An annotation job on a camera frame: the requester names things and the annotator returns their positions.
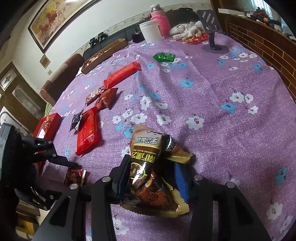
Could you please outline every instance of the white wall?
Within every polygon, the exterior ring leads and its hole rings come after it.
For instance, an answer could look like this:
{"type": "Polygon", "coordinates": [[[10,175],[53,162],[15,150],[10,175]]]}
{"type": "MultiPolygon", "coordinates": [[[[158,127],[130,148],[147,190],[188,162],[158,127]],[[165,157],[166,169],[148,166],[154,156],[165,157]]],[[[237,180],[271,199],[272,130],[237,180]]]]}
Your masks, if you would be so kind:
{"type": "Polygon", "coordinates": [[[1,71],[5,67],[2,65],[5,62],[9,63],[11,59],[21,75],[37,93],[40,92],[49,77],[47,74],[49,69],[54,72],[89,39],[114,24],[148,11],[152,4],[170,6],[179,3],[210,3],[210,0],[100,0],[72,21],[55,39],[46,52],[46,56],[51,61],[46,69],[39,63],[43,53],[27,29],[44,2],[45,0],[37,2],[18,22],[16,30],[14,29],[13,39],[19,37],[18,44],[11,46],[14,50],[12,56],[7,56],[5,61],[0,61],[1,71]]]}

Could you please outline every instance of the white cloth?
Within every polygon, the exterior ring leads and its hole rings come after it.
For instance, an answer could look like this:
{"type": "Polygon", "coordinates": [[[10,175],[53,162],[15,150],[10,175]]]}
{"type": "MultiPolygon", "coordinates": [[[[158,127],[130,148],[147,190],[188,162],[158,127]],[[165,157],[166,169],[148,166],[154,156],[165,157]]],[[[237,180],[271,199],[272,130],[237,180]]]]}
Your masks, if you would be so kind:
{"type": "Polygon", "coordinates": [[[170,35],[173,36],[175,40],[187,40],[194,36],[200,37],[202,33],[205,32],[201,21],[197,21],[196,23],[183,23],[178,24],[177,26],[173,27],[170,31],[170,35]]]}

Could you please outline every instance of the black candy wrapper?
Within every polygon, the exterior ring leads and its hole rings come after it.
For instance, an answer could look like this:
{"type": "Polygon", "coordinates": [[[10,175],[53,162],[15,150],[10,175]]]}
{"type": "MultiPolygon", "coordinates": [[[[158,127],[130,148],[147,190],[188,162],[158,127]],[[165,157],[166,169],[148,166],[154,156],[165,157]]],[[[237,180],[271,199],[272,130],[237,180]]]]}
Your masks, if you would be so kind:
{"type": "Polygon", "coordinates": [[[79,127],[79,123],[80,123],[80,120],[81,120],[81,117],[82,117],[82,113],[83,113],[83,109],[78,114],[75,114],[73,116],[73,119],[72,119],[72,122],[71,122],[71,127],[70,127],[69,132],[71,130],[73,130],[73,129],[75,129],[75,130],[78,131],[78,127],[79,127]]]}

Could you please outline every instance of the window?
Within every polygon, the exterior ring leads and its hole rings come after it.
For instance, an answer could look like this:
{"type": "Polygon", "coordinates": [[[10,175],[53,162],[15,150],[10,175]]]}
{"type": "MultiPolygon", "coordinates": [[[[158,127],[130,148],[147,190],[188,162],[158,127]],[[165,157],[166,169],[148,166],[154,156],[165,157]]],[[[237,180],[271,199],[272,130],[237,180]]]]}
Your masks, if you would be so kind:
{"type": "Polygon", "coordinates": [[[258,7],[261,9],[264,9],[267,15],[269,15],[272,18],[271,8],[266,2],[264,2],[263,0],[251,0],[251,1],[255,9],[257,9],[258,7]]]}

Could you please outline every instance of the framed painting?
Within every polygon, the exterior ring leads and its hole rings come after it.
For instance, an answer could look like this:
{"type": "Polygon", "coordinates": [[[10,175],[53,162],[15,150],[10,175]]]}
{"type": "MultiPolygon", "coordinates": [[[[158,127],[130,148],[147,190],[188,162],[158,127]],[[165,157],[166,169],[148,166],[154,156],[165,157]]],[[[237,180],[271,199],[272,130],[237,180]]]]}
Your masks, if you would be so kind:
{"type": "Polygon", "coordinates": [[[54,39],[80,13],[98,0],[47,0],[39,9],[28,30],[45,53],[54,39]]]}

